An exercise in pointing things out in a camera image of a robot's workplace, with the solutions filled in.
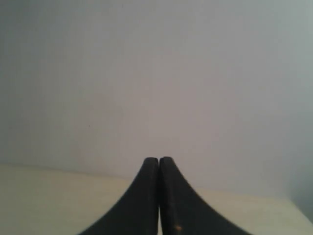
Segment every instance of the beige floor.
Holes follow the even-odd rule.
[[[0,165],[0,235],[76,235],[103,215],[130,182]],[[313,225],[286,199],[197,191],[254,235],[313,234]]]

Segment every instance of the white wall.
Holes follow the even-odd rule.
[[[7,1],[0,161],[197,186],[312,185],[311,0]]]

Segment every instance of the wall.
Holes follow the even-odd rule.
[[[0,161],[197,186],[312,185],[311,0],[6,1]]]

